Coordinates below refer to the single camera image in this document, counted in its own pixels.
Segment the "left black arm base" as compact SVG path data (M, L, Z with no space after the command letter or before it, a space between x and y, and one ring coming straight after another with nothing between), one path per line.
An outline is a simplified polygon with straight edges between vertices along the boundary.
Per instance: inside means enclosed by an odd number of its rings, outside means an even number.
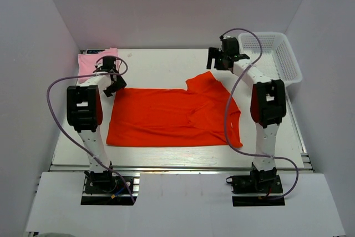
M123 176L122 180L113 173L104 171L94 173L85 171L85 179L80 204L84 206L133 206L131 195L137 199L135 177Z

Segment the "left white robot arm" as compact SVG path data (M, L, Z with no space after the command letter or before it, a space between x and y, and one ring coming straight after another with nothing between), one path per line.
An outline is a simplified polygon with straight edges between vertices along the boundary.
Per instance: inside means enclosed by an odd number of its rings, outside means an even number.
M103 122L101 95L112 97L126 87L119 73L118 65L122 59L116 56L103 56L96 65L93 74L78 85L67 88L67 121L80 136L89 159L88 176L101 175L98 185L105 192L113 191L117 178L108 172L111 168L104 148L100 126Z

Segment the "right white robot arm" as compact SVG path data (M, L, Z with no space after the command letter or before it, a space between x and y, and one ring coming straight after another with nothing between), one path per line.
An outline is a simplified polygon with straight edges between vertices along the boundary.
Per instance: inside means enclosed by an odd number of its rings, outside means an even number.
M210 47L207 69L229 70L238 79L227 100L224 117L225 138L232 150L253 157L252 167L259 173L250 178L251 187L265 191L271 184L268 174L276 175L276 135L286 115L285 84L280 79L271 79L263 74L246 54L240 52L237 38L220 36L221 47ZM254 153L242 152L231 144L227 131L227 117L232 96L240 81L251 89L250 114L256 126L256 149Z

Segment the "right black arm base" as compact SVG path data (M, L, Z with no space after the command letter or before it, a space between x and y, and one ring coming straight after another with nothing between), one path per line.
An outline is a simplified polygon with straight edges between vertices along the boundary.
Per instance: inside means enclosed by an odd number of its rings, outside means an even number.
M283 187L277 169L268 171L252 169L248 175L226 178L232 187L234 207L284 206Z

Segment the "orange t-shirt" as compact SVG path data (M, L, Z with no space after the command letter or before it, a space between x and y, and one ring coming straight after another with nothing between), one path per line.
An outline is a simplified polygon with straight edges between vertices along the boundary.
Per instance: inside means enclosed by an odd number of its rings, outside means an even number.
M242 147L241 112L211 72L186 89L127 88L116 93L106 138L115 147Z

